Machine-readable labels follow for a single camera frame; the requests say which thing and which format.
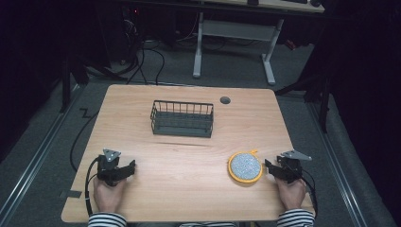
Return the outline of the black metal stand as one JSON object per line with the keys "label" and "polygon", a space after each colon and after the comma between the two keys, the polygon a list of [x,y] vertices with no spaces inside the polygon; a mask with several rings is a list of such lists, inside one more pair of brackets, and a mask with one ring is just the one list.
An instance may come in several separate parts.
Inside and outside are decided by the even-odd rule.
{"label": "black metal stand", "polygon": [[62,113],[66,112],[71,102],[71,78],[74,78],[78,85],[86,85],[89,82],[84,60],[81,56],[69,54],[62,62]]}
{"label": "black metal stand", "polygon": [[329,94],[330,94],[331,78],[328,76],[315,75],[304,79],[299,79],[289,86],[279,89],[274,93],[282,96],[291,91],[304,90],[305,102],[318,102],[320,109],[318,111],[318,123],[321,130],[327,133],[326,120],[329,111]]}

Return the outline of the white-framed wooden desk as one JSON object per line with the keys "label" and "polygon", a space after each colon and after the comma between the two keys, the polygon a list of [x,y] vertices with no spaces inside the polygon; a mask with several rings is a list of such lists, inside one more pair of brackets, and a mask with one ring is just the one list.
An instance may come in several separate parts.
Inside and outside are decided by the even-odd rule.
{"label": "white-framed wooden desk", "polygon": [[[319,0],[200,0],[202,7],[206,6],[234,6],[244,9],[271,9],[276,12],[324,13],[324,7]],[[201,76],[202,38],[214,36],[234,38],[249,41],[268,42],[267,52],[261,55],[265,75],[269,85],[276,83],[272,72],[270,58],[281,33],[285,19],[280,16],[275,25],[257,25],[255,23],[229,22],[225,19],[205,19],[199,13],[197,49],[194,59],[193,77]]]}

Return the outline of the person's left hand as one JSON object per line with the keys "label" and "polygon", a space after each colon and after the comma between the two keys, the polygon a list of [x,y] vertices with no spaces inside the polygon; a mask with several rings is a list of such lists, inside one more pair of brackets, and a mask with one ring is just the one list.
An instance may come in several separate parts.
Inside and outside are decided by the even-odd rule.
{"label": "person's left hand", "polygon": [[121,205],[126,180],[109,186],[98,178],[94,179],[94,199],[99,212],[116,213]]}

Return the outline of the person's striped torso clothing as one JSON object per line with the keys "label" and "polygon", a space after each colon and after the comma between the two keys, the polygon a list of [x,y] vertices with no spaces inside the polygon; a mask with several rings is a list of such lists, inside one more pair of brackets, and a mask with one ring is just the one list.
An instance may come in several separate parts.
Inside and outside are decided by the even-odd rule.
{"label": "person's striped torso clothing", "polygon": [[186,222],[178,227],[237,227],[233,222]]}

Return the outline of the round yellow-rimmed grey scrubber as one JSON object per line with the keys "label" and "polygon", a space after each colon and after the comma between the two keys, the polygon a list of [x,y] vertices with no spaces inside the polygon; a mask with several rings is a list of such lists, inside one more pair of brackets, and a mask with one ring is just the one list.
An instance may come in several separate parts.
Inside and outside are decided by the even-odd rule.
{"label": "round yellow-rimmed grey scrubber", "polygon": [[233,154],[227,163],[230,177],[239,183],[255,183],[263,173],[257,150],[239,151]]}

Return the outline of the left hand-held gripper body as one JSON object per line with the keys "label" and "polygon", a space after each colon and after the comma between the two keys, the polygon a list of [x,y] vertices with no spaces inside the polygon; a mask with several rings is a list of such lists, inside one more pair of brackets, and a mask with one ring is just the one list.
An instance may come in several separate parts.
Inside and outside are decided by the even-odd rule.
{"label": "left hand-held gripper body", "polygon": [[120,151],[105,148],[97,158],[97,177],[108,186],[116,186],[118,180],[114,175],[118,169]]}

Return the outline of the person's right hand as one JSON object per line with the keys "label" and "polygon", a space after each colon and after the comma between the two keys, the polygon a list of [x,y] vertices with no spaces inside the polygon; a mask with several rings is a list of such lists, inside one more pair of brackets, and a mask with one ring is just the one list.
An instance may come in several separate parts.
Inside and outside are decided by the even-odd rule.
{"label": "person's right hand", "polygon": [[303,180],[288,183],[284,180],[275,179],[278,186],[279,197],[287,210],[301,209],[305,199],[306,188]]}

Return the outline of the metal floor rail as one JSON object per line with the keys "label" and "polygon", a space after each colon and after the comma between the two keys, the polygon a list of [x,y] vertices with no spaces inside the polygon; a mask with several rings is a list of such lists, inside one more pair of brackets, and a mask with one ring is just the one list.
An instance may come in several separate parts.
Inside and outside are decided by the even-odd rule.
{"label": "metal floor rail", "polygon": [[323,141],[324,151],[327,156],[329,167],[332,171],[336,184],[339,188],[341,197],[347,208],[349,216],[354,224],[354,227],[367,227],[366,219],[360,210],[356,195],[353,189],[351,188],[351,185],[347,181],[344,171],[340,165],[340,161],[335,153],[334,147],[330,142],[329,136],[326,132],[322,130],[322,127],[318,119],[319,114],[316,106],[314,104],[306,104],[306,107]]}
{"label": "metal floor rail", "polygon": [[33,116],[27,129],[12,148],[6,160],[0,164],[0,227],[6,227],[18,208],[25,193],[31,186],[54,138],[85,89],[84,85],[74,85],[70,90],[72,100],[62,110],[61,87]]}

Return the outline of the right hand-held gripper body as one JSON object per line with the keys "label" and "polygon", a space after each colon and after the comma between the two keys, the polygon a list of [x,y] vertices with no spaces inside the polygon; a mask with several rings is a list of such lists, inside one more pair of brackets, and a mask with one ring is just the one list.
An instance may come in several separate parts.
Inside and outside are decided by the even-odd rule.
{"label": "right hand-held gripper body", "polygon": [[303,176],[302,161],[311,161],[312,157],[297,150],[283,152],[277,157],[277,163],[288,173],[288,183],[292,183]]}

